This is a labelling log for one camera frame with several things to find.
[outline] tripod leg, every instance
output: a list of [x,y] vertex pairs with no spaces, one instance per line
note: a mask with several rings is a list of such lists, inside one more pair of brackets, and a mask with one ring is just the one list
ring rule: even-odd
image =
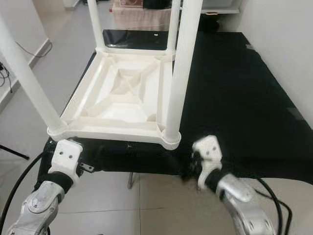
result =
[[26,156],[26,155],[24,155],[24,154],[22,154],[22,153],[16,152],[16,151],[14,151],[14,150],[12,150],[12,149],[10,149],[10,148],[7,148],[7,147],[5,147],[5,146],[3,146],[3,145],[1,145],[1,144],[0,144],[0,149],[3,149],[3,150],[5,150],[5,151],[7,151],[7,152],[9,152],[9,153],[15,154],[16,156],[19,156],[19,157],[21,157],[21,158],[24,158],[24,159],[26,159],[26,160],[29,160],[29,156]]

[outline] baseboard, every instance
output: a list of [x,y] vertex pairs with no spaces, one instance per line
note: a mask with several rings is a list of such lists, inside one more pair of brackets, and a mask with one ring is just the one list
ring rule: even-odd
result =
[[[50,47],[50,40],[46,39],[46,41],[42,44],[42,46],[37,50],[35,53],[36,56],[42,56],[47,51],[47,49]],[[31,68],[34,68],[34,66],[37,64],[37,62],[40,60],[40,58],[33,56],[30,61],[28,62],[29,66]],[[15,92],[19,89],[20,83],[17,79],[14,79],[12,81],[12,93],[10,93],[10,89],[8,89],[5,94],[0,99],[0,114],[4,110],[5,106],[9,103],[9,101],[14,96]]]
[[0,114],[6,107],[6,105],[10,102],[15,92],[20,88],[20,83],[17,79],[12,81],[12,93],[10,93],[10,89],[6,91],[6,93],[2,96],[2,100],[0,100]]
[[[51,45],[51,41],[47,38],[45,40],[45,42],[42,44],[42,46],[37,50],[36,52],[36,56],[42,56],[47,49],[50,47]],[[33,56],[30,61],[28,62],[29,66],[31,68],[34,68],[35,64],[37,64],[37,62],[40,60],[40,58]]]
[[77,8],[77,6],[80,4],[81,0],[77,0],[77,2],[74,4],[74,6],[66,6],[65,10],[66,11],[73,11]]

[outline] metal table leg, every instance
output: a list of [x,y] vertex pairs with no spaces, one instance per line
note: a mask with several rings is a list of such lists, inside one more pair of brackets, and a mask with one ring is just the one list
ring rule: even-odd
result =
[[133,172],[129,173],[129,178],[128,178],[128,184],[127,184],[127,188],[128,189],[132,189],[133,187]]

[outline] white plastic pipe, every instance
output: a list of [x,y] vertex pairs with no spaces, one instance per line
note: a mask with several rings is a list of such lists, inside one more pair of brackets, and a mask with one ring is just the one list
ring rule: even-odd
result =
[[172,1],[170,27],[169,27],[168,39],[167,39],[167,53],[168,54],[175,54],[177,31],[178,31],[178,24],[179,24],[180,3],[181,3],[181,0]]
[[164,139],[180,139],[179,127],[194,53],[202,0],[184,0]]
[[92,29],[97,47],[105,48],[96,0],[88,0]]
[[59,115],[45,95],[1,16],[0,32],[0,51],[19,80],[27,96],[35,106],[37,112],[49,127],[49,132],[63,132],[67,127],[66,124],[61,121]]

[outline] black bag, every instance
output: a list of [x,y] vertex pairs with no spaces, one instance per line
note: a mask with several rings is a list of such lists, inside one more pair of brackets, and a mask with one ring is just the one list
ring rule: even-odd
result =
[[143,0],[144,9],[165,9],[171,6],[172,0]]

